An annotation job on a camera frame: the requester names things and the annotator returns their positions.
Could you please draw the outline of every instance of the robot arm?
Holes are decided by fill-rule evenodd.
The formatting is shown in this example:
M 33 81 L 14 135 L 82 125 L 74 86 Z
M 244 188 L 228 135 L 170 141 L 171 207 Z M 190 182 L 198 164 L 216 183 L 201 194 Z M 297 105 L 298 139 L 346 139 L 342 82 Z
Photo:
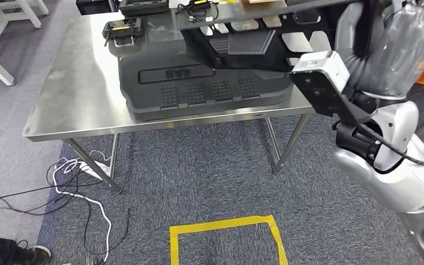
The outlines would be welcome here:
M 402 43 L 420 40 L 415 36 L 424 33 L 424 18 L 417 15 L 424 16 L 424 7 L 408 4 L 387 18 L 386 30 L 381 9 L 372 1 L 363 9 L 352 6 L 351 14 L 359 16 L 353 46 L 339 50 L 341 56 L 303 55 L 291 78 L 316 112 L 339 115 L 336 165 L 398 214 L 424 258 L 424 144 L 415 135 L 417 106 L 405 99 L 424 69 L 424 50 Z M 360 33 L 366 25 L 368 37 Z

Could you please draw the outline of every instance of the yellow tape square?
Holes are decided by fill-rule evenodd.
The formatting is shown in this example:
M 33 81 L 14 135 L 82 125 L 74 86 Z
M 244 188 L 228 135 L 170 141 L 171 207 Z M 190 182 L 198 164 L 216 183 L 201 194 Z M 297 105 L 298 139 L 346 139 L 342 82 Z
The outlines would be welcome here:
M 275 223 L 274 216 L 248 216 L 228 220 L 220 220 L 213 222 L 204 222 L 202 224 L 191 224 L 191 225 L 176 225 L 170 226 L 169 228 L 169 248 L 170 248 L 170 260 L 171 265 L 179 265 L 179 234 L 206 232 L 210 230 L 225 229 L 231 227 L 255 225 L 266 222 L 271 229 L 272 236 L 277 244 L 277 250 L 279 252 L 279 265 L 288 265 L 287 256 L 285 255 L 284 245 L 280 238 L 280 232 Z

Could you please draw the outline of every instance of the stainless steel table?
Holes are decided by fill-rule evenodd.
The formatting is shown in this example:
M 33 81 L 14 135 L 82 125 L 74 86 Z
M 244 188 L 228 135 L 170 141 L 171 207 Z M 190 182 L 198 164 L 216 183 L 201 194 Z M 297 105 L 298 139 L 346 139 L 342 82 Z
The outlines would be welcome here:
M 161 41 L 182 38 L 174 28 L 172 16 L 173 14 L 167 13 L 146 18 L 144 24 L 146 39 Z M 293 89 L 290 100 L 281 105 L 165 120 L 136 120 L 129 113 L 119 88 L 118 59 L 104 47 L 102 37 L 105 23 L 118 19 L 123 19 L 120 13 L 107 13 L 79 17 L 70 22 L 25 125 L 23 131 L 25 137 L 35 142 L 47 140 L 67 142 L 115 191 L 120 192 L 120 187 L 113 181 L 118 134 L 265 118 L 278 157 L 274 172 L 280 172 L 309 115 L 314 113 L 312 106 L 298 89 Z M 281 152 L 269 118 L 288 115 L 301 115 L 301 118 L 284 151 Z M 111 178 L 73 139 L 106 134 L 114 134 Z

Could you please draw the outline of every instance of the person's leg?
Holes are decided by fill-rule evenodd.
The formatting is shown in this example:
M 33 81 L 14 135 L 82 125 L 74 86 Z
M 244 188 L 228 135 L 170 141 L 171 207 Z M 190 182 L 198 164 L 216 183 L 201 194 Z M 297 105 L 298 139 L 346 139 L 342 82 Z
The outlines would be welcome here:
M 41 246 L 26 250 L 17 246 L 13 240 L 0 238 L 0 265 L 46 265 L 50 260 L 50 251 Z

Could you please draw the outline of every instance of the clear plastic bag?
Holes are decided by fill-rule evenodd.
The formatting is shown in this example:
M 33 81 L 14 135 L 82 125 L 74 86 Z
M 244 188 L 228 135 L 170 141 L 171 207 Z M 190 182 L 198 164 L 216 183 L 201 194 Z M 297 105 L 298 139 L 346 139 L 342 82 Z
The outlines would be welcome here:
M 368 65 L 369 93 L 405 98 L 424 71 L 424 0 L 394 14 Z

